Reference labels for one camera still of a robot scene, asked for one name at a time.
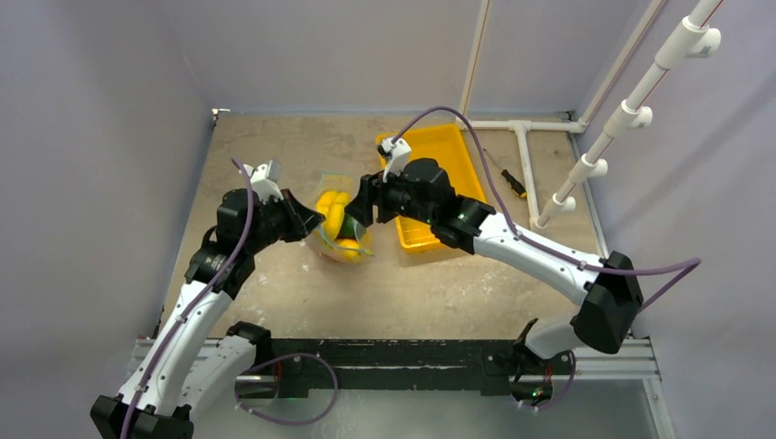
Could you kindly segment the yellow plastic tray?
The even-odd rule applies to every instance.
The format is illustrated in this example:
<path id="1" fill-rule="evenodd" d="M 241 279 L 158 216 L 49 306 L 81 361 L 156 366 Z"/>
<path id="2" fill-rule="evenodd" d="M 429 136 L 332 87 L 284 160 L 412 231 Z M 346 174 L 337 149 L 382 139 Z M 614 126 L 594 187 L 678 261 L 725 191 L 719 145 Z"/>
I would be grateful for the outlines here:
<path id="1" fill-rule="evenodd" d="M 386 137 L 393 138 L 391 134 L 379 137 L 376 149 L 377 144 Z M 480 226 L 494 213 L 494 208 L 487 204 L 460 130 L 454 124 L 443 124 L 411 129 L 400 138 L 405 139 L 412 148 L 410 161 L 435 159 L 447 171 L 458 194 L 458 208 L 454 217 L 441 224 L 432 226 L 403 217 L 390 220 L 397 223 L 401 247 L 410 253 L 447 247 L 472 254 L 474 240 L 481 234 Z"/>

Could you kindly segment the yellow banana bunch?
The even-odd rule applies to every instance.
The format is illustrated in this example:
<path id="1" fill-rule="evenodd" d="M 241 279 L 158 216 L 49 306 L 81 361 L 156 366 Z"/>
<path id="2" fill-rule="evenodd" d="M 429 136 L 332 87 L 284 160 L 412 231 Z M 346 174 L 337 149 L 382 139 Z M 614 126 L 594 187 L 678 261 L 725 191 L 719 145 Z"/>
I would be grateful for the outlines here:
<path id="1" fill-rule="evenodd" d="M 337 238 L 349 202 L 350 194 L 344 191 L 329 190 L 318 198 L 316 210 L 325 217 L 322 227 L 327 239 L 334 241 Z"/>

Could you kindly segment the green avocado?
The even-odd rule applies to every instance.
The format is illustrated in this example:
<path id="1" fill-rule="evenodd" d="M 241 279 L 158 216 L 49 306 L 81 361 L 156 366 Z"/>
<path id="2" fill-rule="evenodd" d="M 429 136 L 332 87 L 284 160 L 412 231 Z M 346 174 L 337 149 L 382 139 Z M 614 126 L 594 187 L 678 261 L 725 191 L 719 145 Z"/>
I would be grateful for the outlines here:
<path id="1" fill-rule="evenodd" d="M 366 229 L 352 217 L 346 217 L 342 222 L 338 237 L 340 239 L 360 240 Z"/>

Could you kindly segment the clear zip top bag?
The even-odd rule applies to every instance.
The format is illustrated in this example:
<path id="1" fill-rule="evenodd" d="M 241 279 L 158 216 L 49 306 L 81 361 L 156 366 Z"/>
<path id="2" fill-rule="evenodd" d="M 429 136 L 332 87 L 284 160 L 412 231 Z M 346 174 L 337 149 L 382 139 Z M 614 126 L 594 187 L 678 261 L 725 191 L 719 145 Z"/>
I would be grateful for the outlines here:
<path id="1" fill-rule="evenodd" d="M 358 181 L 351 176 L 324 172 L 314 192 L 315 211 L 324 221 L 305 238 L 306 245 L 322 257 L 358 264 L 374 255 L 372 235 L 345 212 L 355 197 Z"/>

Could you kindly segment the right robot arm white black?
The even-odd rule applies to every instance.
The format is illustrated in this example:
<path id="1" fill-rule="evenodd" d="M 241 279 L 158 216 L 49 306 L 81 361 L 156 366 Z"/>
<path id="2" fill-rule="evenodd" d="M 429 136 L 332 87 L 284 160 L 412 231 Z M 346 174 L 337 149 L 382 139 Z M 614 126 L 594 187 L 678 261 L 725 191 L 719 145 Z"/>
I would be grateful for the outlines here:
<path id="1" fill-rule="evenodd" d="M 364 227 L 396 217 L 425 223 L 445 246 L 503 262 L 577 305 L 571 316 L 522 332 L 513 358 L 527 372 L 577 347 L 618 353 L 643 303 L 627 256 L 602 259 L 516 225 L 494 207 L 457 194 L 434 159 L 413 160 L 398 175 L 362 177 L 345 211 Z"/>

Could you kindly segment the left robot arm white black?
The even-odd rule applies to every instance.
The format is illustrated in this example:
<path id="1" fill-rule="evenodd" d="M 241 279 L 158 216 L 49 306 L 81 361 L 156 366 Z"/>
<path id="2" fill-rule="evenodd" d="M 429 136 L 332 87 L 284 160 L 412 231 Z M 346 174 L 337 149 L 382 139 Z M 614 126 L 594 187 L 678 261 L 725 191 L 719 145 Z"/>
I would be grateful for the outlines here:
<path id="1" fill-rule="evenodd" d="M 268 199 L 251 189 L 227 192 L 148 354 L 114 396 L 100 396 L 93 404 L 91 418 L 100 436 L 190 438 L 195 420 L 241 372 L 275 371 L 282 359 L 274 353 L 270 331 L 245 322 L 230 327 L 214 354 L 196 360 L 253 273 L 255 255 L 278 241 L 305 239 L 324 220 L 287 189 Z"/>

